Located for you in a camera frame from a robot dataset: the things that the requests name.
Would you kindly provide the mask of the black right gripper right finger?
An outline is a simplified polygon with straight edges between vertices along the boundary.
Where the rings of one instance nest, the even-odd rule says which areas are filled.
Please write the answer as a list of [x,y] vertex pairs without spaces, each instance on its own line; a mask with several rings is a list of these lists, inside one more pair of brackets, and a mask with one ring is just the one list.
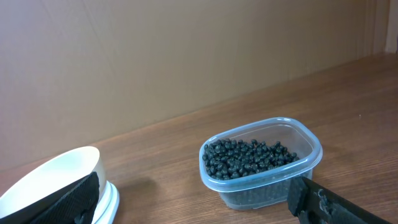
[[300,224],[389,224],[306,177],[290,181],[287,202]]

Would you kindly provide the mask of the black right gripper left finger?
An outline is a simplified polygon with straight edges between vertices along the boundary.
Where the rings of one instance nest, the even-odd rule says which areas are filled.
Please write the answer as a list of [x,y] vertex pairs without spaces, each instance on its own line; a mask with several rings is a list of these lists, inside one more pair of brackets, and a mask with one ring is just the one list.
[[91,224],[100,199],[96,172],[1,218],[1,224]]

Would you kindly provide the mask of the white bowl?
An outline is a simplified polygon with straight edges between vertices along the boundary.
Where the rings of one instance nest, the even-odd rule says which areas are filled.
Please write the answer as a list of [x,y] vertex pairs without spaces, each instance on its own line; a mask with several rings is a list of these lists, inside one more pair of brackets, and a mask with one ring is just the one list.
[[99,150],[85,146],[64,152],[29,172],[1,196],[1,217],[17,212],[92,172],[98,175],[99,194],[103,195],[106,174]]

